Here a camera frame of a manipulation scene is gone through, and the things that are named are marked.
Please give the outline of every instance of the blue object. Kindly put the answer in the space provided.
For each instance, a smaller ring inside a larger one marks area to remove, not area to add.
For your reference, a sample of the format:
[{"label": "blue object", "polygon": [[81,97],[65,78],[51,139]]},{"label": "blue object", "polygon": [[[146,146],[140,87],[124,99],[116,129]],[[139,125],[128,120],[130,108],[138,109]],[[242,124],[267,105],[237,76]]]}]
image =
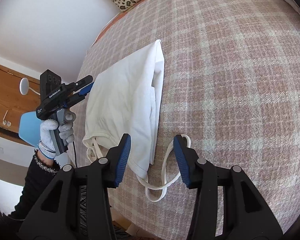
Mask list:
[{"label": "blue object", "polygon": [[20,119],[19,137],[33,147],[38,147],[41,123],[42,121],[37,118],[35,111],[24,113]]},{"label": "blue object", "polygon": [[88,94],[91,91],[93,84],[94,82],[90,83],[88,86],[85,86],[83,89],[81,89],[79,91],[79,95],[82,96]]},{"label": "blue object", "polygon": [[128,158],[129,158],[130,149],[131,149],[131,136],[128,135],[117,164],[116,178],[114,181],[116,187],[118,187],[119,184],[122,182],[124,171],[126,169]]},{"label": "blue object", "polygon": [[182,151],[182,148],[180,146],[180,143],[178,141],[178,138],[176,136],[173,138],[173,149],[176,155],[182,181],[184,184],[186,184],[187,187],[189,187],[190,185],[189,166],[186,161],[185,155]]}]

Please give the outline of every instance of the bed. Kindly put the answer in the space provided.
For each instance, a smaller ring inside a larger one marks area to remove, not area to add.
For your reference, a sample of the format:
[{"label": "bed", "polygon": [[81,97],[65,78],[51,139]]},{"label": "bed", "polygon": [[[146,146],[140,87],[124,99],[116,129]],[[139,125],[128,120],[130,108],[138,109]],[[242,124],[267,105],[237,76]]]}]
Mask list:
[{"label": "bed", "polygon": [[[167,146],[185,133],[214,165],[241,166],[285,232],[300,214],[300,15],[284,0],[144,0],[91,47],[78,79],[95,78],[156,39],[165,73],[150,182],[160,185]],[[90,164],[81,142],[86,105],[72,108],[79,166]],[[177,172],[171,154],[168,179]],[[151,203],[127,168],[109,201],[158,237],[186,239],[195,195],[179,178]],[[218,234],[222,219],[219,208]]]}]

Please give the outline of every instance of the gloved hand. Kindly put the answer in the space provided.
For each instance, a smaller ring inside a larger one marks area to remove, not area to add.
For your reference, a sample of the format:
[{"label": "gloved hand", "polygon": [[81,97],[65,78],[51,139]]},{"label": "gloved hand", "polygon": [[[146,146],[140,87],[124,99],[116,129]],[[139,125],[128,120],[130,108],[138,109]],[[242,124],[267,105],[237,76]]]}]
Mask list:
[{"label": "gloved hand", "polygon": [[50,130],[55,130],[59,126],[59,135],[60,138],[66,140],[68,143],[74,141],[73,134],[73,122],[76,119],[75,113],[70,110],[66,111],[65,114],[66,123],[59,126],[59,123],[56,120],[48,119],[41,123],[40,125],[40,151],[49,159],[54,159],[56,157],[56,149],[53,145],[53,141],[50,135]]}]

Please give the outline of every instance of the black cable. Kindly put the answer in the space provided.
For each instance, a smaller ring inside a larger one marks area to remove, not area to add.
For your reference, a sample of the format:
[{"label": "black cable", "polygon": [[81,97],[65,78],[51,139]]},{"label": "black cable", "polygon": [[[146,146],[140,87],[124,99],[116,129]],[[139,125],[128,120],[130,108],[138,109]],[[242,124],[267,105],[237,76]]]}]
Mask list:
[{"label": "black cable", "polygon": [[77,165],[77,154],[75,152],[75,146],[74,146],[74,142],[73,142],[73,150],[74,150],[74,162],[75,162],[75,167],[77,168],[78,165]]}]

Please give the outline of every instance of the sleeve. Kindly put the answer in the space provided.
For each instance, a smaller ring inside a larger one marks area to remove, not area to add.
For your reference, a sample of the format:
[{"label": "sleeve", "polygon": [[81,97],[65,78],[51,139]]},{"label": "sleeve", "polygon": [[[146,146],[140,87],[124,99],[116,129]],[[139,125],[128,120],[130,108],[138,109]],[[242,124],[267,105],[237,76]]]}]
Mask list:
[{"label": "sleeve", "polygon": [[37,152],[38,150],[35,151],[30,163],[20,201],[15,206],[15,211],[8,216],[12,219],[24,220],[47,185],[60,171],[60,166],[56,161],[52,167],[48,167],[40,161]]}]

